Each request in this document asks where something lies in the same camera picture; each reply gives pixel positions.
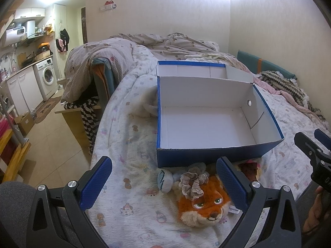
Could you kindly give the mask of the person's right hand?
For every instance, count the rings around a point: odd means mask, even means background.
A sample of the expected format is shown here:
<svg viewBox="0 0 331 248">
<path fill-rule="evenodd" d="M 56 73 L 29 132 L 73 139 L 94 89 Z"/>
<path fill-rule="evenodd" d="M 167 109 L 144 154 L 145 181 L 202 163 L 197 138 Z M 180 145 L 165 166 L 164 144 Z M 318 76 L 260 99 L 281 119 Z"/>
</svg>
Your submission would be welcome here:
<svg viewBox="0 0 331 248">
<path fill-rule="evenodd" d="M 309 214 L 307 219 L 305 220 L 305 223 L 303 224 L 302 232 L 304 234 L 311 234 L 314 230 L 317 229 L 317 227 L 320 225 L 320 217 L 323 211 L 323 205 L 321 200 L 321 195 L 323 192 L 323 188 L 319 186 L 316 189 L 316 198 L 313 203 L 313 206 L 309 210 Z"/>
</svg>

